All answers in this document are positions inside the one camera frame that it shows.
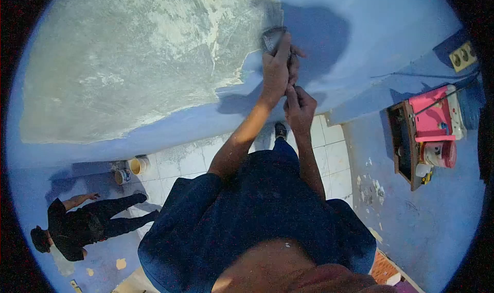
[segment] navy blue t-shirt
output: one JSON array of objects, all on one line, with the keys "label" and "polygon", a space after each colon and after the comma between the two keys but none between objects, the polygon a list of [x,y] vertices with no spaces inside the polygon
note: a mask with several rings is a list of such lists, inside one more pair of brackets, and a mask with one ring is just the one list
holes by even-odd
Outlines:
[{"label": "navy blue t-shirt", "polygon": [[374,260],[375,239],[350,206],[321,201],[275,151],[250,154],[229,185],[212,173],[177,179],[138,255],[161,292],[211,292],[242,253],[280,238],[297,240],[317,265],[367,273]]}]

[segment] person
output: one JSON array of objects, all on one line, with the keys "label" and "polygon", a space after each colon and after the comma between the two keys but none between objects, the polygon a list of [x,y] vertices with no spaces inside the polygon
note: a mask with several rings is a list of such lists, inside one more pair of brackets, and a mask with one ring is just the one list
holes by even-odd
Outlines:
[{"label": "person", "polygon": [[50,246],[55,245],[67,260],[80,261],[87,256],[84,246],[137,230],[159,215],[155,210],[142,217],[111,219],[119,212],[145,202],[147,197],[143,193],[101,200],[69,211],[88,199],[96,200],[98,197],[98,193],[90,193],[71,197],[63,202],[58,198],[54,200],[48,207],[48,229],[43,230],[36,226],[31,230],[31,239],[36,250],[49,253]]},{"label": "person", "polygon": [[[317,102],[294,86],[304,54],[290,40],[263,55],[261,95],[207,173],[176,180],[142,239],[139,259],[159,291],[393,291],[367,275],[372,234],[346,202],[325,200],[310,134]],[[273,150],[248,154],[284,95],[298,157],[282,123]]]}]

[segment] paint can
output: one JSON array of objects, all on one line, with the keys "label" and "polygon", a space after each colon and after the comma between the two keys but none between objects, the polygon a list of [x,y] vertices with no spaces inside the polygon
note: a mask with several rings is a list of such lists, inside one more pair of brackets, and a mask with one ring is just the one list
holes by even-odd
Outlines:
[{"label": "paint can", "polygon": [[147,158],[133,158],[128,162],[130,171],[135,175],[140,175],[146,171],[146,168],[150,166]]},{"label": "paint can", "polygon": [[128,169],[121,169],[115,172],[115,181],[118,185],[127,184],[130,179],[131,175]]},{"label": "paint can", "polygon": [[424,142],[420,159],[428,165],[453,168],[456,164],[456,143],[454,141]]}]

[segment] black sneaker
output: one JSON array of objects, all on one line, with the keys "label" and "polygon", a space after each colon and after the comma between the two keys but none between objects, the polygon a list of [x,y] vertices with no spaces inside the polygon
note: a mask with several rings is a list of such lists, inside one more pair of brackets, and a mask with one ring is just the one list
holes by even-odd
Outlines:
[{"label": "black sneaker", "polygon": [[287,140],[287,128],[282,122],[275,123],[275,139],[281,137],[283,140]]}]

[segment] power socket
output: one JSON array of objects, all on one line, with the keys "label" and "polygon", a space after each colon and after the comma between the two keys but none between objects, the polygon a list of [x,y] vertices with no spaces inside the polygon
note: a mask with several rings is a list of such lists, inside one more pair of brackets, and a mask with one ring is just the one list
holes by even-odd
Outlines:
[{"label": "power socket", "polygon": [[449,55],[449,59],[453,64],[454,70],[460,72],[464,68],[470,66],[477,61],[477,55],[472,48],[470,41],[465,42],[460,48],[456,49]]}]

